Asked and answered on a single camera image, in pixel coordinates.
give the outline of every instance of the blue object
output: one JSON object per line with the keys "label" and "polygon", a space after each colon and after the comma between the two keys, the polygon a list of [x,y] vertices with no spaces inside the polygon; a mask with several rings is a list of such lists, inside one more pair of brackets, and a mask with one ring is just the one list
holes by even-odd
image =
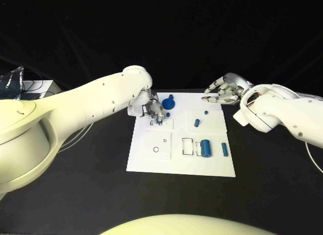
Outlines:
{"label": "blue object", "polygon": [[226,144],[224,143],[221,143],[221,148],[223,148],[223,156],[226,157],[227,153],[226,153]]}
{"label": "blue object", "polygon": [[200,148],[201,148],[201,157],[210,157],[210,148],[208,148],[208,140],[200,141]]}
{"label": "blue object", "polygon": [[174,100],[172,100],[172,95],[170,94],[168,98],[162,100],[161,102],[161,106],[164,109],[170,110],[174,108]]}
{"label": "blue object", "polygon": [[194,120],[194,127],[198,126],[198,122],[200,122],[198,119],[195,119],[195,120]]}

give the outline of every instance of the blue cap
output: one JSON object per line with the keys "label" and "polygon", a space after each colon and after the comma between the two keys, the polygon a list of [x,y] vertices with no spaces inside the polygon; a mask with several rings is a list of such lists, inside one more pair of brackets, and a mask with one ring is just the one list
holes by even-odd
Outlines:
{"label": "blue cap", "polygon": [[162,100],[161,106],[162,106],[164,109],[168,110],[168,109],[174,108],[174,105],[175,105],[175,103],[174,103],[174,100],[172,100],[172,95],[170,95],[168,98]]}

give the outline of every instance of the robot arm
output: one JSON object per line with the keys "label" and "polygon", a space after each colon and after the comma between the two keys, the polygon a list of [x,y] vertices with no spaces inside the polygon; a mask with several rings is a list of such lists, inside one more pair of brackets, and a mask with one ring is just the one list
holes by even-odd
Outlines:
{"label": "robot arm", "polygon": [[242,126],[249,123],[256,130],[268,132],[281,124],[298,140],[323,148],[321,97],[298,94],[275,84],[253,86],[233,73],[219,78],[204,93],[214,87],[223,95],[206,96],[201,100],[230,105],[239,102],[233,118]]}
{"label": "robot arm", "polygon": [[0,193],[28,184],[70,134],[125,107],[162,120],[151,85],[145,69],[129,66],[44,99],[0,100]]}

